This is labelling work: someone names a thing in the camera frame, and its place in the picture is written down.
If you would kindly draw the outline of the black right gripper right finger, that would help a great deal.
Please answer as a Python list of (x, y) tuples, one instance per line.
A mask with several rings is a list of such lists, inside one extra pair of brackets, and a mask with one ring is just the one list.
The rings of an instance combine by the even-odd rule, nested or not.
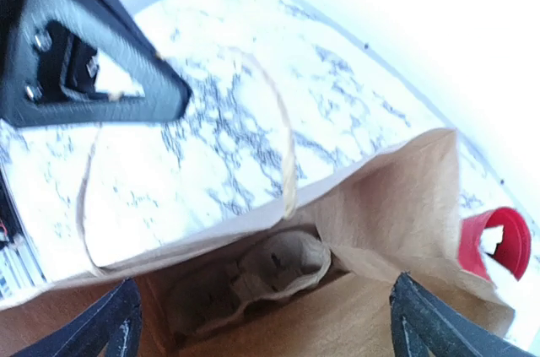
[(389, 297), (396, 356), (514, 356), (528, 352), (488, 332), (448, 306), (408, 273)]

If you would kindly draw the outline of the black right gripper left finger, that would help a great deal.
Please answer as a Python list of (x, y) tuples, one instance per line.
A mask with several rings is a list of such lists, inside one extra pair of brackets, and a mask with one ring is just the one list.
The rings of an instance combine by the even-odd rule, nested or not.
[(17, 356), (136, 356), (142, 333), (141, 296), (126, 279), (54, 333)]

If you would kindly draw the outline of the brown cardboard cup carrier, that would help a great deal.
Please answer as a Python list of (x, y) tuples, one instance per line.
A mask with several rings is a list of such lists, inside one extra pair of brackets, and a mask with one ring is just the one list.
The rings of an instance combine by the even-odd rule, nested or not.
[(286, 301), (316, 287), (332, 264), (329, 246), (303, 230), (284, 230), (228, 262), (209, 263), (181, 278), (165, 307), (170, 330), (204, 336), (244, 317), (259, 301)]

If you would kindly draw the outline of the brown paper bag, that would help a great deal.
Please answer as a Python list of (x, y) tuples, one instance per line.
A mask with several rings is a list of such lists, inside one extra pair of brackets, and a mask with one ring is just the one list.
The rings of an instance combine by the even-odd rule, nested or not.
[(370, 113), (352, 71), (311, 56), (312, 73), (263, 66), (215, 46), (187, 69), (195, 93), (178, 122), (1, 125), (1, 170), (47, 283), (2, 308), (68, 288), (136, 282), (143, 314), (168, 338), (167, 300), (183, 277), (240, 257), (284, 230), (327, 244), (322, 281), (259, 301), (189, 356), (391, 356), (389, 297), (401, 273), (504, 338), (514, 312), (458, 262), (458, 135), (391, 138), (355, 129)]

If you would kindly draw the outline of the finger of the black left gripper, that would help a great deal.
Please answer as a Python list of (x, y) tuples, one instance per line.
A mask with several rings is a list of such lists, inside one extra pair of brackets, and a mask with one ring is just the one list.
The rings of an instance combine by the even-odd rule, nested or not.
[[(98, 53), (144, 95), (100, 92)], [(10, 125), (173, 122), (191, 95), (120, 0), (1, 0), (1, 118)]]

